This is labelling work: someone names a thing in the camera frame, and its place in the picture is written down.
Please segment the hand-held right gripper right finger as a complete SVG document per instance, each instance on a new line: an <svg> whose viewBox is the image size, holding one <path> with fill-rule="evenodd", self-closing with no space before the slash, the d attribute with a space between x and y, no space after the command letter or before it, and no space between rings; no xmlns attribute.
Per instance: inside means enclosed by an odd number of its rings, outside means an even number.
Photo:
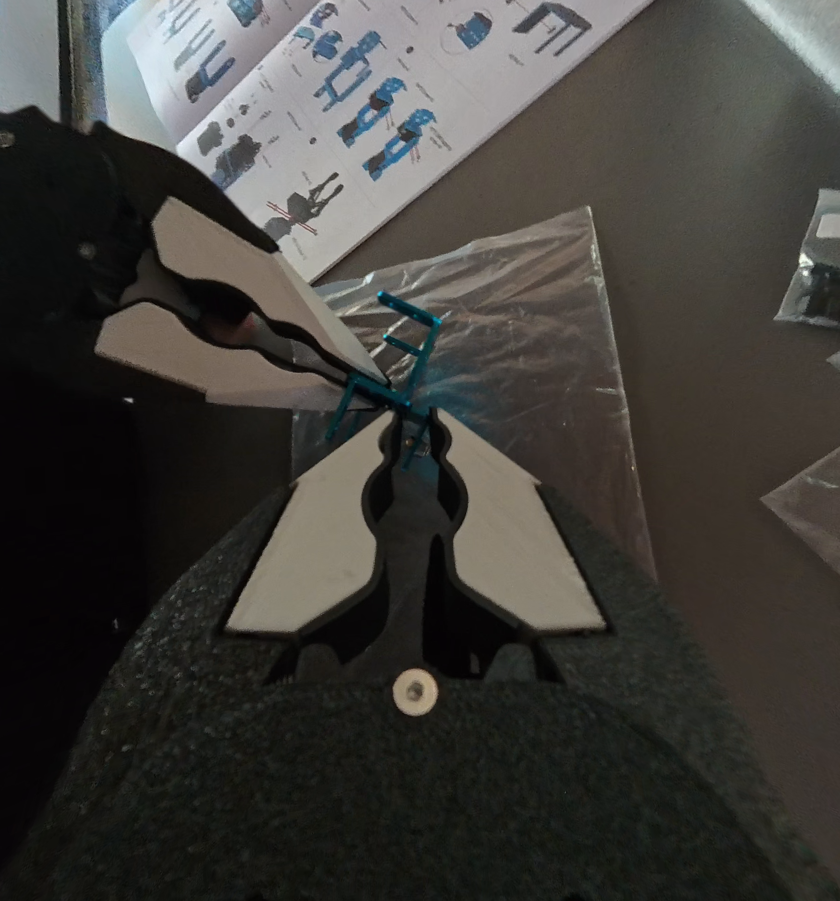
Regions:
<svg viewBox="0 0 840 901"><path fill-rule="evenodd" d="M540 481L453 414L429 414L450 583L527 634L604 632L606 618L539 489Z"/></svg>

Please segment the open instruction manual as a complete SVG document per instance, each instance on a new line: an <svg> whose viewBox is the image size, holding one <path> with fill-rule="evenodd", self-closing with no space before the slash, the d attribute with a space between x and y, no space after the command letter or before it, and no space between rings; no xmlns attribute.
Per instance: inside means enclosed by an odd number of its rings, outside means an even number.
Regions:
<svg viewBox="0 0 840 901"><path fill-rule="evenodd" d="M649 5L164 1L127 41L175 151L313 282Z"/></svg>

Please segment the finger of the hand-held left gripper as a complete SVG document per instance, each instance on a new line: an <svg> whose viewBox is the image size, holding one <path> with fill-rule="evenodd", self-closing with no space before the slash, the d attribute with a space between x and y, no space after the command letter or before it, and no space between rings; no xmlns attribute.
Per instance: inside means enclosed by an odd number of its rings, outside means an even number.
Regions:
<svg viewBox="0 0 840 901"><path fill-rule="evenodd" d="M174 313L150 302L105 319L95 352L195 389L214 405L334 410L344 391L319 375L277 367L254 349L204 342Z"/></svg>
<svg viewBox="0 0 840 901"><path fill-rule="evenodd" d="M358 375L374 386L389 385L358 338L280 252L262 250L177 197L161 205L151 221L151 234L159 264L167 272L191 283L232 290L249 303L268 332L304 345L313 353L310 361L321 364L302 366L260 345L233 345L233 350L260 351L277 367L334 384Z"/></svg>

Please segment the blue metal bracket assembly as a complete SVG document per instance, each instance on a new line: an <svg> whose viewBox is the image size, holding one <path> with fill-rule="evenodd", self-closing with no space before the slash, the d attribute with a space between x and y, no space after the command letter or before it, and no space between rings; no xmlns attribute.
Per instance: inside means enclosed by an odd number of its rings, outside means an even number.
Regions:
<svg viewBox="0 0 840 901"><path fill-rule="evenodd" d="M385 344L403 352L414 360L402 389L393 389L390 385L383 385L358 371L351 372L348 375L346 387L333 419L326 429L324 438L328 443L334 439L351 401L355 396L361 396L364 399L368 399L372 406L395 412L403 421L412 422L417 426L417 432L414 437L408 438L406 441L407 450L403 458L402 469L407 470L414 457L419 455L421 447L429 445L427 438L430 432L430 414L417 408L414 405L413 397L435 348L442 321L428 311L403 301L403 299L393 296L386 291L377 293L377 301L380 305L399 313L403 318L422 325L426 328L427 333L419 346L404 341L392 334L392 332L386 332L383 335Z"/></svg>

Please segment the white foam sheet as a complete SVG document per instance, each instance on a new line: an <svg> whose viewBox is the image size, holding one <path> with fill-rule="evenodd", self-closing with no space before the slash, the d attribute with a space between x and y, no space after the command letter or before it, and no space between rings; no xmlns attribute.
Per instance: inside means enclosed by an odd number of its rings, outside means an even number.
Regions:
<svg viewBox="0 0 840 901"><path fill-rule="evenodd" d="M746 4L840 97L840 1Z"/></svg>

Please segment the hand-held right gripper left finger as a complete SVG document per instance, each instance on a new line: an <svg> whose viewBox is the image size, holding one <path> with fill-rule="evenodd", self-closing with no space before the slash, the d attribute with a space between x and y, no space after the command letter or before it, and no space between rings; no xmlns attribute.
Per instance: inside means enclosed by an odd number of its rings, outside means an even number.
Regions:
<svg viewBox="0 0 840 901"><path fill-rule="evenodd" d="M391 460L394 426L394 413L382 414L295 481L228 633L306 634L369 588L378 557L370 483Z"/></svg>

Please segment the clear plastic bag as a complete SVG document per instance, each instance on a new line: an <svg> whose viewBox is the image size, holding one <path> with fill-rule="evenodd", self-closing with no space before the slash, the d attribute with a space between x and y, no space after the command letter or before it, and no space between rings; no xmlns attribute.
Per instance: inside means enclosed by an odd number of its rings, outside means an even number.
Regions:
<svg viewBox="0 0 840 901"><path fill-rule="evenodd" d="M383 335L424 331L378 293L440 319L415 405L451 413L657 577L589 206L317 289L398 388L413 360Z"/></svg>

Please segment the group of small hardware bags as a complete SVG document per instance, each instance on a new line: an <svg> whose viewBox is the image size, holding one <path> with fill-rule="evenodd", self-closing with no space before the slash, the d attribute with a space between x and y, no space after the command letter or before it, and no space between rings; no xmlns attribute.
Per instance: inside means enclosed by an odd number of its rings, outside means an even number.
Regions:
<svg viewBox="0 0 840 901"><path fill-rule="evenodd" d="M776 321L840 330L840 190L819 190ZM828 362L840 374L840 351ZM762 498L840 577L840 446Z"/></svg>

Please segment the person's left hand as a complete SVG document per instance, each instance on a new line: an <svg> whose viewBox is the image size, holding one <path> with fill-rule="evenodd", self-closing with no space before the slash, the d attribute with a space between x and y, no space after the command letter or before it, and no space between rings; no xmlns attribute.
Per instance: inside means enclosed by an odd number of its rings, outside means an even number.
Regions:
<svg viewBox="0 0 840 901"><path fill-rule="evenodd" d="M229 321L223 316L203 313L200 326L205 339L211 344L229 349L260 349L261 321L248 313L240 321Z"/></svg>

